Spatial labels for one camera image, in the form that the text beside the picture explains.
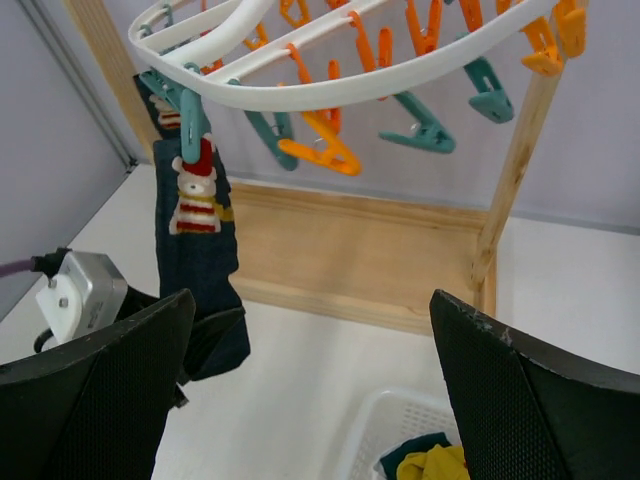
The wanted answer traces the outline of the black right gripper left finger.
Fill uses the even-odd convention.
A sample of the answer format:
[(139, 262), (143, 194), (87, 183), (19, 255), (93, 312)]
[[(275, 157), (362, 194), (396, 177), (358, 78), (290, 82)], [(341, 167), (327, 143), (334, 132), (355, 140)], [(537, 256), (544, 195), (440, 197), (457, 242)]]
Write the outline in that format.
[(2, 365), (2, 478), (151, 478), (194, 313), (182, 290)]

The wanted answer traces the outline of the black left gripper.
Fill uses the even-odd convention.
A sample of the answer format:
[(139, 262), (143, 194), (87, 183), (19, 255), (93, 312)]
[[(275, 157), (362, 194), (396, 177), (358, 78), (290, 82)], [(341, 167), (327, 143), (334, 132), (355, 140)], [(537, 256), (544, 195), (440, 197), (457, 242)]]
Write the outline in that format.
[(196, 307), (191, 292), (129, 289), (113, 324), (33, 357), (36, 408), (174, 408)]

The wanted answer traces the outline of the teal green sock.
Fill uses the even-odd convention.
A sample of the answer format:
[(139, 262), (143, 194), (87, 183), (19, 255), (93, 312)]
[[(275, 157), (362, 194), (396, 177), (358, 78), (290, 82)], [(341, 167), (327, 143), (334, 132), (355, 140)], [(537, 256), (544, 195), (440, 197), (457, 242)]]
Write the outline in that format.
[(396, 480), (397, 468), (407, 455), (412, 453), (426, 453), (435, 446), (451, 446), (444, 432), (421, 435), (404, 441), (382, 455), (375, 469), (386, 479)]

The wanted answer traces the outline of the mustard yellow bear sock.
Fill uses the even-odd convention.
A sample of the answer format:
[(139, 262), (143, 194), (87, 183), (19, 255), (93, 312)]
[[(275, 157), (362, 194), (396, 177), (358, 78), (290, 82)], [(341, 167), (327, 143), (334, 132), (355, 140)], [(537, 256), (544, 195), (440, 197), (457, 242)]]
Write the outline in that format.
[(436, 445), (427, 452), (408, 454), (396, 470), (398, 480), (469, 480), (462, 446)]

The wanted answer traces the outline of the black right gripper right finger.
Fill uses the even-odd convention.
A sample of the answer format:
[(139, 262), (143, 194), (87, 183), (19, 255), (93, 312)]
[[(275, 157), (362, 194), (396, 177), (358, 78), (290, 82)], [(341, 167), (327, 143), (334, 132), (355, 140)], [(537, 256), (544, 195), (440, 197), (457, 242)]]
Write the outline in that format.
[(636, 479), (639, 377), (437, 290), (430, 320), (473, 479)]

